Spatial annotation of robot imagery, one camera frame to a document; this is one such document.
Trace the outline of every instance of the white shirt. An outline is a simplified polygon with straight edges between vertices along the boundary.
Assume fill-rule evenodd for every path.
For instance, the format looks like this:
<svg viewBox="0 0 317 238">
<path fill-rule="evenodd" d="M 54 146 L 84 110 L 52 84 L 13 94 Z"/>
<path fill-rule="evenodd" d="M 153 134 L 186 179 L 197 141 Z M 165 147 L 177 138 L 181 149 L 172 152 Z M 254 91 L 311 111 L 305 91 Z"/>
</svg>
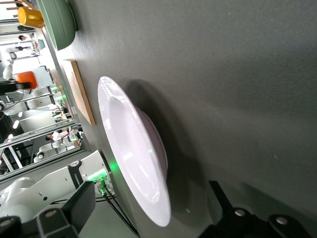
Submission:
<svg viewBox="0 0 317 238">
<path fill-rule="evenodd" d="M 52 136 L 53 136 L 53 140 L 57 141 L 57 140 L 61 140 L 62 137 L 66 136 L 68 134 L 67 131 L 62 131 L 61 133 L 58 133 L 57 131 L 55 131 Z"/>
</svg>

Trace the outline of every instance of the yellow mug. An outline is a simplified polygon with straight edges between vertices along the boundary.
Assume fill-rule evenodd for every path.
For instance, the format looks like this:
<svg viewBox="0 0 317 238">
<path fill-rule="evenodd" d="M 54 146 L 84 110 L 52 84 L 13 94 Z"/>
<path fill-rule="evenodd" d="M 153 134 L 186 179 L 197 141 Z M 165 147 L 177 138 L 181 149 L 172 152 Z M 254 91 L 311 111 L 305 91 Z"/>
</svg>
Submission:
<svg viewBox="0 0 317 238">
<path fill-rule="evenodd" d="M 18 10 L 19 22 L 23 26 L 42 29 L 45 26 L 44 19 L 39 10 L 20 7 Z"/>
</svg>

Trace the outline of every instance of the green bowl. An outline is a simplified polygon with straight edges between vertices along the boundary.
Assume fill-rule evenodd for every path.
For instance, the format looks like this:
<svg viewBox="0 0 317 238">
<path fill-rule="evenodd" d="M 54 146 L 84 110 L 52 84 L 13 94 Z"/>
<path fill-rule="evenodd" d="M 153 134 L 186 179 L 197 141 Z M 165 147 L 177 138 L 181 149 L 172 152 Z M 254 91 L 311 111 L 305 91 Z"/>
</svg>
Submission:
<svg viewBox="0 0 317 238">
<path fill-rule="evenodd" d="M 69 46 L 75 39 L 76 21 L 65 0 L 38 0 L 48 34 L 56 50 Z"/>
</svg>

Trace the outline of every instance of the mug handle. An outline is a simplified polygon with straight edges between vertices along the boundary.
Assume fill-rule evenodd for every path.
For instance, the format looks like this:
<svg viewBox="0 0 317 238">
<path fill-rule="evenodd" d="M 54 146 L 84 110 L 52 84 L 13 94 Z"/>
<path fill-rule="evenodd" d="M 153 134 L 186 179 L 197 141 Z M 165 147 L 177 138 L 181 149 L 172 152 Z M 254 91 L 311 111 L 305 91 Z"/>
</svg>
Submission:
<svg viewBox="0 0 317 238">
<path fill-rule="evenodd" d="M 34 19 L 34 20 L 38 20 L 38 21 L 43 21 L 43 18 L 38 17 L 38 16 L 33 16 L 33 15 L 29 15 L 28 17 L 29 19 Z"/>
</svg>

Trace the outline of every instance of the white plate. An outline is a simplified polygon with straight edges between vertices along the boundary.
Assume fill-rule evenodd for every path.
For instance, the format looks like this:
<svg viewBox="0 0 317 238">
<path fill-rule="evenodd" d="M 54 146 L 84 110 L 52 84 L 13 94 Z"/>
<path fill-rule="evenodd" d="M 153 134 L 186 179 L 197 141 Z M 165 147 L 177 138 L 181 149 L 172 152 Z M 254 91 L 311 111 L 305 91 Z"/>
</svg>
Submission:
<svg viewBox="0 0 317 238">
<path fill-rule="evenodd" d="M 137 110 L 109 77 L 99 80 L 98 102 L 112 152 L 132 194 L 154 223 L 167 226 L 171 208 L 166 171 Z"/>
</svg>

